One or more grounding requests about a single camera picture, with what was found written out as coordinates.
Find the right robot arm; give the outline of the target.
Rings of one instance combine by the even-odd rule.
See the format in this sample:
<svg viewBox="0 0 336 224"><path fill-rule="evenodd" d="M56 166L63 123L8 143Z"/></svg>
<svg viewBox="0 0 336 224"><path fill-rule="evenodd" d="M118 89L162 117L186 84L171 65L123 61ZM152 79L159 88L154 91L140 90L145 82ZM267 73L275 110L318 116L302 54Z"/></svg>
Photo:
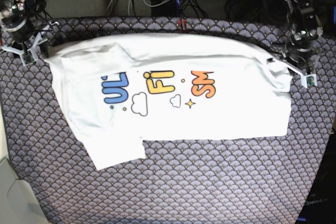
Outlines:
<svg viewBox="0 0 336 224"><path fill-rule="evenodd" d="M1 52L12 53L23 65L48 57L47 33L58 22L47 18L46 0L1 0L1 34L11 37L10 44L1 43Z"/></svg>

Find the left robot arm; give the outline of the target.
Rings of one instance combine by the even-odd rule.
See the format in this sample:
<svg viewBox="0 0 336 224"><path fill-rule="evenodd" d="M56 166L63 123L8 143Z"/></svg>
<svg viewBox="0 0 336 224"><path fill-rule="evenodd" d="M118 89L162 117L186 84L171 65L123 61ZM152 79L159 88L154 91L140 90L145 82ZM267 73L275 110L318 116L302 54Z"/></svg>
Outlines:
<svg viewBox="0 0 336 224"><path fill-rule="evenodd" d="M284 0L288 6L287 38L280 59L301 76L314 73L318 53L313 44L323 35L313 0Z"/></svg>

